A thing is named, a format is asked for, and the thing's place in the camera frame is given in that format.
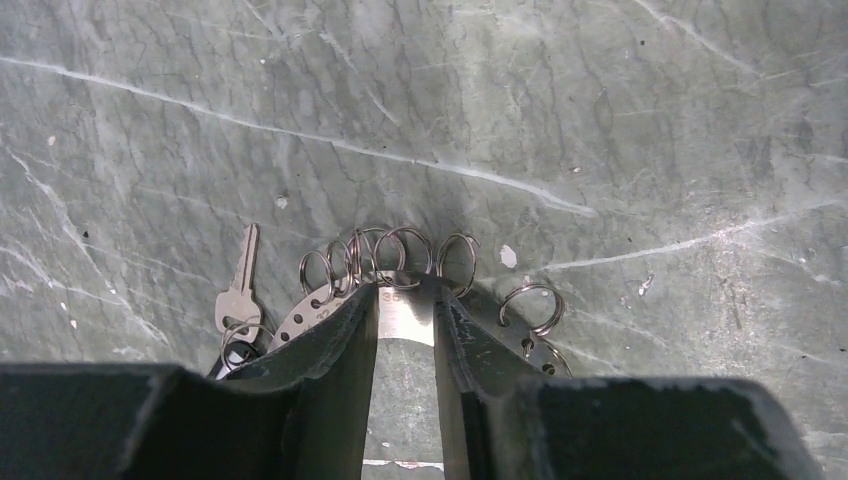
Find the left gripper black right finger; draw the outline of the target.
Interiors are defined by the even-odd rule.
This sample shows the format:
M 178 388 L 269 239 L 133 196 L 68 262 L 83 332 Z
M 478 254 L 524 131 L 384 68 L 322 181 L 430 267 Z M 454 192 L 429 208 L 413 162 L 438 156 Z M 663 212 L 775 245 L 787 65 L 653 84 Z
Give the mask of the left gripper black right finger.
M 760 384 L 717 377 L 568 379 L 525 362 L 433 290 L 449 479 L 818 479 Z

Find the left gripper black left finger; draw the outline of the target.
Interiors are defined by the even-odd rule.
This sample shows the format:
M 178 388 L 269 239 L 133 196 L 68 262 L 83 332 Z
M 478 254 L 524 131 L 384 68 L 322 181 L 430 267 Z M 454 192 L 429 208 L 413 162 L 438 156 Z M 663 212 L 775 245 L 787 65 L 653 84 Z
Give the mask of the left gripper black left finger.
M 214 380 L 175 364 L 5 364 L 5 479 L 357 479 L 378 291 Z

